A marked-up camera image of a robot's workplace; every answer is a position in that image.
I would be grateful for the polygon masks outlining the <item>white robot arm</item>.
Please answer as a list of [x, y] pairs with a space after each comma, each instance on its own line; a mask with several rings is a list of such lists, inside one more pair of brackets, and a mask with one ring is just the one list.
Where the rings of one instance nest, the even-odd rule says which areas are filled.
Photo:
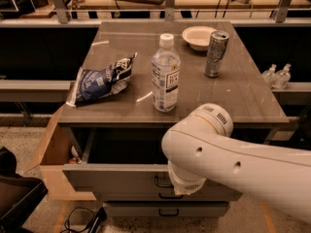
[[211, 180], [310, 223], [311, 152], [235, 140], [232, 129], [225, 109], [204, 104], [164, 134], [175, 193], [191, 195]]

